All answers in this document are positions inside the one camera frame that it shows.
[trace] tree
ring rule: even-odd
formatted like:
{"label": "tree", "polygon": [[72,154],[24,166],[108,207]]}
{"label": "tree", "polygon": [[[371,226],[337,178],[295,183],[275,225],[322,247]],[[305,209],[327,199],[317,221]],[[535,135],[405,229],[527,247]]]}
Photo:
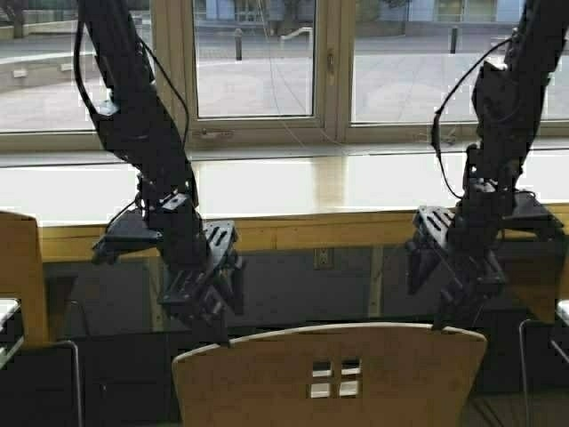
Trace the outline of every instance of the tree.
{"label": "tree", "polygon": [[0,8],[8,15],[14,26],[14,38],[24,37],[24,11],[28,8],[27,0],[0,0]]}

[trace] chair back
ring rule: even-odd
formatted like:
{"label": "chair back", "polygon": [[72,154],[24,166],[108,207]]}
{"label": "chair back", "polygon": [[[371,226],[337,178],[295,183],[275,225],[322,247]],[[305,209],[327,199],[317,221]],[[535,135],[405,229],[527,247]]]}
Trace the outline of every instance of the chair back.
{"label": "chair back", "polygon": [[456,427],[486,339],[460,329],[312,326],[177,357],[185,427]]}

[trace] window handle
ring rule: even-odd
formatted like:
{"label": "window handle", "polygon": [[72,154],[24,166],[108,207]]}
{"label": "window handle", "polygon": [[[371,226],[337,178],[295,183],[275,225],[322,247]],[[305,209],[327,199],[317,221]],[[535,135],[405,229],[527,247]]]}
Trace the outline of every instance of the window handle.
{"label": "window handle", "polygon": [[328,84],[334,84],[334,77],[335,77],[335,68],[336,68],[336,60],[334,58],[334,53],[332,49],[328,51],[328,57],[326,59],[326,64],[328,66]]}

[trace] window sill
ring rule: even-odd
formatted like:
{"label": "window sill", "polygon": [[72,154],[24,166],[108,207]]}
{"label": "window sill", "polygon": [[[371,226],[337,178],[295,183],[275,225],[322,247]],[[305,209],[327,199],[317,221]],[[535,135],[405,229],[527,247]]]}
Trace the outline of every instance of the window sill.
{"label": "window sill", "polygon": [[[444,153],[461,153],[475,141],[460,141],[443,144]],[[532,151],[569,149],[569,137],[539,138]],[[239,147],[235,149],[198,149],[188,152],[193,161],[273,159],[292,157],[335,157],[335,156],[387,156],[395,154],[424,154],[433,149],[427,142],[398,142],[393,144],[322,144],[305,147]],[[0,169],[39,166],[81,166],[114,165],[123,163],[112,154],[103,150],[94,151],[48,151],[1,153]]]}

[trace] glass pane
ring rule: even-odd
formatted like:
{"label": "glass pane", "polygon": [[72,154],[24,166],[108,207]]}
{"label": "glass pane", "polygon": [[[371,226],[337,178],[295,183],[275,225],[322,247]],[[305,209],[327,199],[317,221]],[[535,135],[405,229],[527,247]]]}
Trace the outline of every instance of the glass pane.
{"label": "glass pane", "polygon": [[[149,0],[127,3],[151,44]],[[0,2],[0,132],[93,129],[73,77],[76,16],[76,0]],[[86,31],[83,52],[85,86],[102,101],[107,88]]]}
{"label": "glass pane", "polygon": [[194,0],[200,117],[313,114],[316,0]]}
{"label": "glass pane", "polygon": [[[352,122],[397,124],[430,123],[462,75],[511,35],[523,2],[357,0],[357,5]],[[456,19],[440,19],[457,13]],[[450,54],[453,27],[458,37],[456,53]],[[548,90],[546,119],[569,117],[566,58]],[[477,71],[448,103],[443,121],[477,121],[470,101],[476,78]]]}

